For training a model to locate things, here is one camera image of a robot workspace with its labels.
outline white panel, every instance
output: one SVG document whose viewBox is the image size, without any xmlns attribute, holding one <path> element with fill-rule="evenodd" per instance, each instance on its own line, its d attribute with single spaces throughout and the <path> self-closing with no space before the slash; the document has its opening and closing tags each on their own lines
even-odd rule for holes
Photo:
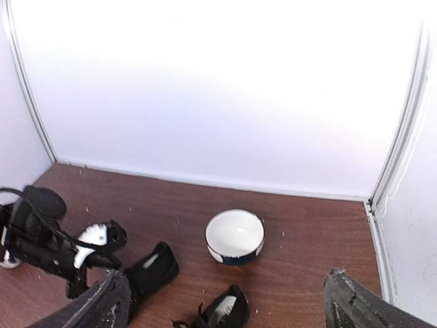
<svg viewBox="0 0 437 328">
<path fill-rule="evenodd" d="M 0 185 L 21 189 L 50 167 L 21 93 L 0 15 Z M 14 199 L 0 194 L 0 203 Z"/>
<path fill-rule="evenodd" d="M 386 204 L 385 234 L 399 307 L 437 325 L 437 57 L 432 58 L 420 124 Z"/>
<path fill-rule="evenodd" d="M 13 1 L 61 161 L 367 197 L 413 63 L 394 1 Z"/>
</svg>

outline wood surface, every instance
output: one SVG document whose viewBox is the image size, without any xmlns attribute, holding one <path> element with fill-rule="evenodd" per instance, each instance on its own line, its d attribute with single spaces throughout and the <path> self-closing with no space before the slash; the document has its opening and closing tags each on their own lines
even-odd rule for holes
<svg viewBox="0 0 437 328">
<path fill-rule="evenodd" d="M 146 301 L 130 327 L 171 327 L 192 320 L 230 284 L 245 291 L 248 328 L 324 327 L 324 279 L 345 268 L 380 294 L 378 270 L 365 210 L 360 202 L 290 197 L 201 187 L 55 164 L 37 182 L 58 192 L 68 214 L 62 227 L 78 235 L 90 223 L 114 219 L 128 232 L 118 253 L 132 264 L 167 241 L 178 262 L 176 280 Z M 263 220 L 266 242 L 260 257 L 243 267 L 219 264 L 204 239 L 208 220 L 242 208 Z M 94 269 L 90 282 L 105 271 Z M 0 270 L 0 327 L 24 327 L 67 304 L 65 283 L 22 265 Z"/>
</svg>

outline black object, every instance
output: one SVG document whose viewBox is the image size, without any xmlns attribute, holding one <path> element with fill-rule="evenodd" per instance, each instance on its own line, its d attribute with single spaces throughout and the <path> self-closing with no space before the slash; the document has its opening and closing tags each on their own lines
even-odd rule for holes
<svg viewBox="0 0 437 328">
<path fill-rule="evenodd" d="M 435 328 L 381 300 L 341 269 L 330 272 L 324 294 L 326 328 Z"/>
<path fill-rule="evenodd" d="M 112 270 L 72 303 L 28 328 L 125 328 L 129 298 L 128 280 Z"/>
<path fill-rule="evenodd" d="M 66 279 L 69 299 L 88 289 L 87 267 L 121 268 L 113 252 L 126 244 L 127 236 L 117 222 L 102 223 L 107 227 L 105 245 L 84 243 L 60 228 L 67 207 L 54 191 L 26 186 L 23 192 L 11 188 L 0 188 L 0 192 L 20 196 L 15 203 L 0 207 L 0 259 L 8 251 L 15 259 Z M 95 250 L 79 268 L 74 267 L 77 246 Z"/>
<path fill-rule="evenodd" d="M 137 316 L 140 305 L 173 281 L 178 273 L 175 256 L 170 246 L 162 241 L 149 255 L 127 268 L 124 274 L 131 290 L 129 322 Z"/>
<path fill-rule="evenodd" d="M 247 324 L 249 313 L 249 305 L 240 287 L 231 285 L 204 312 L 201 304 L 198 317 L 191 325 L 184 321 L 173 321 L 173 327 L 242 328 Z"/>
</svg>

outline white bowl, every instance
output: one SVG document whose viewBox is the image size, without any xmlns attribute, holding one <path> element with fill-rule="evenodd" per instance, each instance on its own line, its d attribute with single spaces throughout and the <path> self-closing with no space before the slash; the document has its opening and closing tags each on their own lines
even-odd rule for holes
<svg viewBox="0 0 437 328">
<path fill-rule="evenodd" d="M 241 265 L 259 255 L 264 245 L 264 227 L 253 213 L 226 210 L 210 220 L 205 239 L 215 260 L 228 265 Z"/>
</svg>

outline cable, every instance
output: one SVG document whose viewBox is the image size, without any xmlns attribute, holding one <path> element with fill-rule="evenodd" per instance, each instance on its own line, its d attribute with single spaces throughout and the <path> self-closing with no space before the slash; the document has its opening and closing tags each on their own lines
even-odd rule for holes
<svg viewBox="0 0 437 328">
<path fill-rule="evenodd" d="M 26 203 L 28 203 L 30 208 L 35 212 L 37 219 L 44 225 L 44 227 L 49 229 L 55 236 L 59 236 L 63 240 L 68 241 L 69 243 L 75 244 L 76 246 L 93 249 L 94 251 L 96 251 L 97 253 L 100 253 L 100 254 L 105 254 L 107 250 L 110 250 L 111 248 L 113 248 L 113 245 L 111 245 L 110 243 L 108 243 L 106 245 L 102 245 L 102 246 L 94 245 L 94 244 L 90 244 L 90 243 L 85 243 L 83 241 L 80 241 L 79 239 L 76 239 L 76 238 L 70 236 L 69 234 L 67 234 L 67 232 L 63 231 L 61 228 L 59 228 L 59 229 L 54 228 L 50 223 L 48 223 L 46 221 L 46 218 L 41 213 L 40 209 L 37 208 L 33 204 L 30 197 L 28 195 L 26 195 L 25 193 L 23 193 L 22 191 L 19 191 L 18 189 L 0 187 L 0 193 L 13 193 L 14 195 L 17 195 L 17 196 L 23 198 L 24 201 L 26 201 Z M 117 230 L 117 234 L 119 235 L 120 230 L 122 230 L 123 228 L 117 222 L 115 222 L 113 220 L 111 220 L 111 224 L 115 227 L 115 229 Z"/>
</svg>

